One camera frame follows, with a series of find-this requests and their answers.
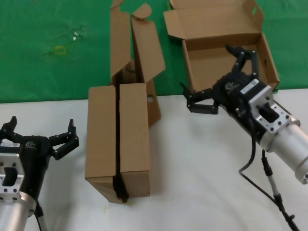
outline mounting holes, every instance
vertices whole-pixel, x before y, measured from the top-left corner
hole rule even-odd
[[[149,102],[149,103],[152,103],[154,102],[154,97],[152,95],[148,95],[146,100]]]
[[[255,6],[252,10],[252,15],[256,15],[257,11],[258,11],[258,8]]]

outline cable connector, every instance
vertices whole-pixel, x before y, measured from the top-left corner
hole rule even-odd
[[[273,175],[273,171],[271,170],[271,167],[269,165],[268,159],[266,157],[262,157],[262,164],[265,171],[265,175],[270,177]]]

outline cardboard box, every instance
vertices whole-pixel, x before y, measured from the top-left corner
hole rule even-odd
[[[149,127],[160,110],[153,78],[164,71],[152,9],[130,17],[114,0],[110,11],[111,86],[89,90],[86,180],[109,202],[150,194]],[[130,54],[130,24],[135,60]]]
[[[172,0],[175,10],[164,12],[170,36],[182,39],[192,91],[211,88],[231,71],[236,59],[225,45],[258,53],[259,76],[273,89],[279,77],[265,35],[264,14],[255,0]],[[243,71],[251,74],[251,62]]]

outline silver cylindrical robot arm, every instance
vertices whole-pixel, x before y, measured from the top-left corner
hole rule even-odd
[[[277,134],[269,144],[268,152],[275,152],[303,184],[308,183],[308,136],[297,124]]]
[[[28,216],[29,209],[24,203],[13,203],[4,231],[24,231]]]

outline white table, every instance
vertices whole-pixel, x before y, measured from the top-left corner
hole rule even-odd
[[[276,96],[308,132],[308,90]],[[50,231],[289,231],[277,207],[238,175],[251,153],[250,137],[220,109],[219,115],[191,114],[182,96],[159,97],[162,119],[151,128],[151,197],[128,205],[108,203],[84,180],[88,101],[0,105],[0,124],[17,116],[16,132],[51,136],[74,119],[80,146],[50,161],[39,197]],[[289,214],[308,230],[308,187],[276,154],[269,154]],[[261,149],[246,174],[271,193]],[[0,230],[8,207],[1,205]],[[38,231],[32,216],[26,231]]]

